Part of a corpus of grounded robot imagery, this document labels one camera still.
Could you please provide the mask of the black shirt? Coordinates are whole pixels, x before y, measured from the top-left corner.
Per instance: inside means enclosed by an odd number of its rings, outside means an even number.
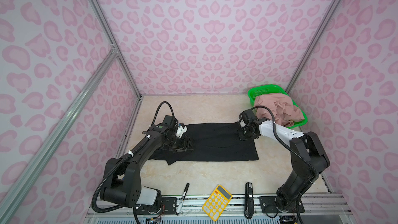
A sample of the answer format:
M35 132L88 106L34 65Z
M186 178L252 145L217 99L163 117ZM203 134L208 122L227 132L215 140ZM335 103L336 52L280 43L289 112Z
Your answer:
M169 166L177 161L235 162L259 159L255 141L239 139L236 122L189 124L187 128L186 135L190 138L193 150L172 152L159 148L150 159L166 161Z

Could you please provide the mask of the pink garment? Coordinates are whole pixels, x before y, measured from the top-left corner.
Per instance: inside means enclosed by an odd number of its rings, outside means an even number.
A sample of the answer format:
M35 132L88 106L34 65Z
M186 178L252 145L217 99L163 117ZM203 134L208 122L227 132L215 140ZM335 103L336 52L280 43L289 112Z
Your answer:
M271 110L275 122L284 127L293 127L305 120L302 111L293 104L290 96L282 93L263 94L256 97L254 106L264 106Z

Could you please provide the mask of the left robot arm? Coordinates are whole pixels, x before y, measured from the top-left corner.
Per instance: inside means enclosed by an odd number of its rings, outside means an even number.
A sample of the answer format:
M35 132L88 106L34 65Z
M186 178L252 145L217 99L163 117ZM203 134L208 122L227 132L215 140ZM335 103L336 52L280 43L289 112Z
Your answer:
M185 134L187 129L184 124L174 127L152 125L133 149L118 159L109 159L103 179L94 192L92 209L97 213L108 213L123 207L147 205L158 210L161 191L142 186L141 169L152 154L164 145L177 152L192 150L190 139Z

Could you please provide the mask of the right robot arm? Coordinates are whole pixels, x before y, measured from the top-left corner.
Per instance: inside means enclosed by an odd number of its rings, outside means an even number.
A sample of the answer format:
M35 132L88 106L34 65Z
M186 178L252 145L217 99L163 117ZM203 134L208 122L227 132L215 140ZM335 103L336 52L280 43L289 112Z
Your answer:
M292 172L278 188L275 207L282 213L292 210L300 198L330 166L326 152L314 132L296 132L267 119L238 122L238 134L242 141L265 136L276 140L291 154Z

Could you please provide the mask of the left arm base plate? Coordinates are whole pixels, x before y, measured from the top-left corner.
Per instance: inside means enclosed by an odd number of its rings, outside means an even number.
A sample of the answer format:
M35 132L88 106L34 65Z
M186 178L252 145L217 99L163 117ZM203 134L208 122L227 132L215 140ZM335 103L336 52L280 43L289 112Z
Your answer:
M177 209L177 198L162 197L155 200L153 205L140 205L136 213L138 215L175 215Z

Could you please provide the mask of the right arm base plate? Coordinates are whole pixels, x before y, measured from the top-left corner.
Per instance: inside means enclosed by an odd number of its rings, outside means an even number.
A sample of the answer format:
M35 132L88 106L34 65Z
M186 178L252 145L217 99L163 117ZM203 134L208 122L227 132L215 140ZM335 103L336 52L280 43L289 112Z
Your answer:
M260 207L261 207L263 214L270 214L273 216L276 213L278 213L278 215L281 215L281 214L293 214L293 213L297 212L295 203L293 204L292 209L290 209L288 211L282 212L282 211L278 210L277 204L275 202L275 198L276 198L275 196L260 196L259 197ZM305 208L304 208L304 205L301 200L299 201L299 204L298 204L298 211L300 214L305 213Z

